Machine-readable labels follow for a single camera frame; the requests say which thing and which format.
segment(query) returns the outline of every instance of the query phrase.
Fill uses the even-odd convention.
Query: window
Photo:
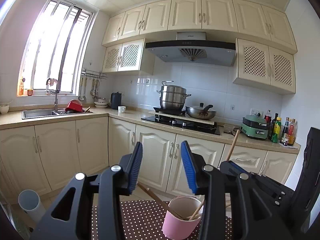
[[[74,95],[84,39],[93,14],[64,0],[49,0],[44,8],[24,53],[24,88],[44,94],[49,89],[46,80],[50,77],[60,82],[62,93]]]

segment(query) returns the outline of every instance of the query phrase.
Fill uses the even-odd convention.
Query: black kettle
[[[121,93],[119,92],[112,93],[110,102],[111,102],[111,108],[118,110],[118,106],[121,105]]]

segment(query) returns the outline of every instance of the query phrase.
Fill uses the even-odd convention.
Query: gas stove
[[[220,135],[219,128],[216,123],[206,124],[201,122],[193,122],[189,120],[180,119],[179,117],[183,118],[183,116],[169,117],[169,116],[155,114],[154,116],[144,117],[141,119],[150,121],[150,122],[165,124],[168,126],[174,126],[174,127],[179,127],[179,128],[193,130],[193,131]]]

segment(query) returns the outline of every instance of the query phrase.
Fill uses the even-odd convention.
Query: metal bolt
[[[119,171],[119,170],[121,170],[121,166],[119,166],[119,165],[113,165],[113,166],[111,167],[111,170],[112,170],[112,171]]]
[[[79,172],[75,175],[75,177],[77,180],[81,180],[84,179],[85,175],[82,172]]]
[[[207,164],[207,165],[203,166],[203,170],[204,171],[213,171],[213,166],[210,164]]]
[[[249,179],[249,175],[246,173],[241,173],[239,176],[240,176],[240,179],[244,179],[244,180]]]

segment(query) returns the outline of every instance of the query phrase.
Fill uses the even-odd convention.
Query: stainless steel pot
[[[163,109],[181,110],[184,106],[186,98],[191,96],[191,94],[187,95],[187,90],[185,88],[167,85],[167,82],[173,81],[163,81],[161,91],[157,90],[157,92],[160,94],[160,107]]]
[[[200,106],[186,106],[186,113],[196,119],[210,120],[217,113],[217,111],[209,110],[212,107],[213,105],[203,107],[203,103],[200,103]]]

